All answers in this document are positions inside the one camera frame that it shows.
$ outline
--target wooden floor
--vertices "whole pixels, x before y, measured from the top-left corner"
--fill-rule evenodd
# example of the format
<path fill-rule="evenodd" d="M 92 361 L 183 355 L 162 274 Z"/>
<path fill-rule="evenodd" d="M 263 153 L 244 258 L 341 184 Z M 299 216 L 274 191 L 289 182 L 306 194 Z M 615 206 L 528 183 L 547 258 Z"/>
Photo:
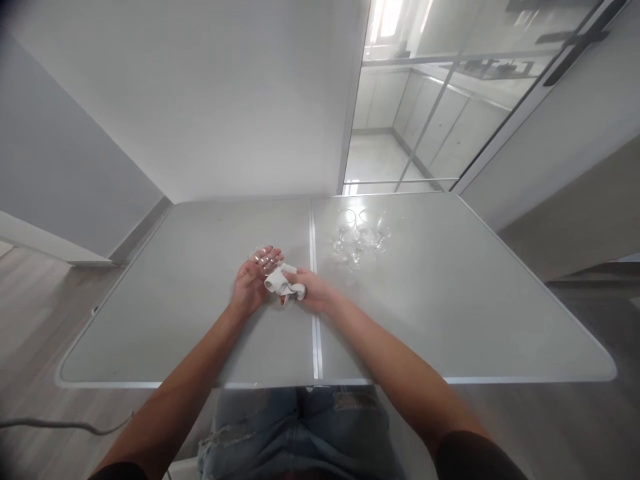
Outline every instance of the wooden floor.
<path fill-rule="evenodd" d="M 53 382 L 61 356 L 121 273 L 72 268 L 24 249 L 0 258 L 0 416 L 107 428 L 142 405 L 149 390 L 70 390 Z M 455 387 L 530 479 L 626 479 L 640 471 L 640 310 L 629 300 L 633 292 L 620 292 L 555 290 L 612 354 L 614 381 Z M 215 398 L 178 458 L 195 454 Z M 1 440 L 16 478 L 81 479 L 115 437 L 18 427 L 4 431 Z M 424 470 L 406 468 L 411 479 L 425 477 Z"/>

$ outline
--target person's right hand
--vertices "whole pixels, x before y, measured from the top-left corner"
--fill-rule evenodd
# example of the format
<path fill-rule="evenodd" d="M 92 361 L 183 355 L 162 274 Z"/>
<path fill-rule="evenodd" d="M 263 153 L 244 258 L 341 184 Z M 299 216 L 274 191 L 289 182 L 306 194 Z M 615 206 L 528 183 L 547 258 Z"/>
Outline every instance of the person's right hand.
<path fill-rule="evenodd" d="M 302 283 L 307 288 L 307 294 L 302 303 L 312 310 L 326 313 L 331 302 L 338 296 L 337 291 L 314 272 L 300 268 L 298 273 L 283 272 L 291 283 Z"/>

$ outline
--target ripped jeans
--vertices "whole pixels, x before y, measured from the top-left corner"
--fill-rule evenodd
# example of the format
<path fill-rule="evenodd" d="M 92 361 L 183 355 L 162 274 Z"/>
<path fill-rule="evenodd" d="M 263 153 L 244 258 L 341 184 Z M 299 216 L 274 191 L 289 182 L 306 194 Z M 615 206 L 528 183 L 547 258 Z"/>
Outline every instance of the ripped jeans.
<path fill-rule="evenodd" d="M 321 469 L 348 480 L 404 480 L 371 385 L 223 390 L 214 425 L 200 442 L 202 479 Z"/>

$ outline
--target gray table top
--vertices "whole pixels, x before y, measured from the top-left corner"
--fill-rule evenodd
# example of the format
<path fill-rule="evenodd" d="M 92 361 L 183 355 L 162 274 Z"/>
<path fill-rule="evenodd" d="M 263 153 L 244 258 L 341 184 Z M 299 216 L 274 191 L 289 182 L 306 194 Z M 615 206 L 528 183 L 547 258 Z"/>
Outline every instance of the gray table top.
<path fill-rule="evenodd" d="M 350 271 L 333 251 L 338 209 L 392 223 L 388 250 Z M 224 310 L 240 264 L 282 248 L 452 383 L 606 380 L 609 354 L 450 193 L 196 202 L 175 206 L 62 360 L 64 387 L 154 387 Z M 270 299 L 220 378 L 236 387 L 368 383 L 328 319 Z"/>

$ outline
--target black door handle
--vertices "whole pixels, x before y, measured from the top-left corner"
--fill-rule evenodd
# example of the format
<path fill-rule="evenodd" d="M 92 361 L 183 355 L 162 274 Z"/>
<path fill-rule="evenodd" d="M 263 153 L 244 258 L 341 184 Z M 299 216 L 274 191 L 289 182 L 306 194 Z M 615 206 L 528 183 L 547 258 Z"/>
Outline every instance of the black door handle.
<path fill-rule="evenodd" d="M 569 52 L 560 65 L 548 76 L 544 82 L 545 87 L 552 87 L 560 78 L 571 68 L 576 60 L 584 53 L 584 51 L 594 42 L 604 40 L 609 32 L 603 31 L 603 29 L 609 24 L 609 22 L 616 16 L 616 14 L 625 6 L 627 0 L 615 0 L 609 4 L 609 6 L 602 12 L 602 15 L 590 26 L 589 30 L 584 35 L 575 35 L 567 40 L 565 46 L 574 45 L 574 48 Z"/>

